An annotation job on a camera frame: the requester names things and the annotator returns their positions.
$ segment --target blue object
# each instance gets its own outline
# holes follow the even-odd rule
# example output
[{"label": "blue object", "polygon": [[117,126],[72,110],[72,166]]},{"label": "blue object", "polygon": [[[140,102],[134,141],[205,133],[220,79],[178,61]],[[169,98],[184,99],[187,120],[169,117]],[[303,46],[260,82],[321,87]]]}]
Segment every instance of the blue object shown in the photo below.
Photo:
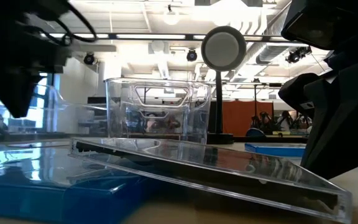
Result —
[{"label": "blue object", "polygon": [[306,144],[246,143],[246,151],[282,157],[302,157]]},{"label": "blue object", "polygon": [[246,137],[266,137],[265,133],[257,128],[250,128],[246,132]]},{"label": "blue object", "polygon": [[44,144],[0,146],[0,216],[120,223],[159,187],[157,180],[71,158],[67,148]]}]

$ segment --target spotlight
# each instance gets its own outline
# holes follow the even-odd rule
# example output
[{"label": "spotlight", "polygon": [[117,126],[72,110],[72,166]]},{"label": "spotlight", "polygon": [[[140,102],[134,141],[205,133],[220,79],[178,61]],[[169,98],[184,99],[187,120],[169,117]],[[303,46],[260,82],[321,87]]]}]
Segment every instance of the spotlight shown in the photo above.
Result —
[{"label": "spotlight", "polygon": [[187,61],[194,62],[195,60],[197,60],[196,50],[190,49],[189,52],[187,53]]},{"label": "spotlight", "polygon": [[310,46],[309,47],[298,47],[296,50],[290,51],[290,54],[288,55],[287,58],[285,58],[285,60],[288,63],[297,63],[297,62],[299,62],[299,60],[303,59],[308,54],[311,54]]},{"label": "spotlight", "polygon": [[94,57],[94,52],[88,52],[86,53],[86,56],[84,58],[84,63],[86,65],[94,65],[98,62],[98,60]]}]

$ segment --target table surface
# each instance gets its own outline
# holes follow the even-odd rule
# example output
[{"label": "table surface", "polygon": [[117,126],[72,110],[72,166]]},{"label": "table surface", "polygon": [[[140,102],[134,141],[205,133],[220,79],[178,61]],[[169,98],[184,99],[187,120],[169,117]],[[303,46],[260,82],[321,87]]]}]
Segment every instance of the table surface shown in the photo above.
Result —
[{"label": "table surface", "polygon": [[[219,146],[238,151],[244,143]],[[353,223],[358,223],[358,168],[331,180],[353,193]],[[136,210],[124,223],[334,223],[307,215],[277,208],[238,201],[227,197],[210,197],[189,189],[191,197],[177,198],[175,194],[162,194],[150,199]],[[36,224],[22,220],[0,218],[0,224]]]}]

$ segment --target cd case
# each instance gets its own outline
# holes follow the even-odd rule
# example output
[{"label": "cd case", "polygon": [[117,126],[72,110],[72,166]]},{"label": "cd case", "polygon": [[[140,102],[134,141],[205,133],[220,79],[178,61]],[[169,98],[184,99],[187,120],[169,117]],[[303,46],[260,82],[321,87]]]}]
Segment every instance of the cd case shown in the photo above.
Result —
[{"label": "cd case", "polygon": [[73,138],[71,156],[194,189],[350,223],[350,192],[288,159],[170,139]]}]

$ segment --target clear plastic case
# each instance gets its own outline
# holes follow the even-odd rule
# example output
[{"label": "clear plastic case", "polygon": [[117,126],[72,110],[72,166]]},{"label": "clear plastic case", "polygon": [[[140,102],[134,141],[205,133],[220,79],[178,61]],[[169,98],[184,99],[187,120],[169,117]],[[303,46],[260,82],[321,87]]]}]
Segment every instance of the clear plastic case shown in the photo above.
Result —
[{"label": "clear plastic case", "polygon": [[351,222],[350,192],[291,161],[170,139],[73,138],[71,156],[294,212]]},{"label": "clear plastic case", "polygon": [[109,137],[206,143],[211,90],[173,80],[106,80]]},{"label": "clear plastic case", "polygon": [[107,137],[105,106],[65,101],[52,86],[37,85],[25,118],[15,119],[0,102],[0,142]]}]

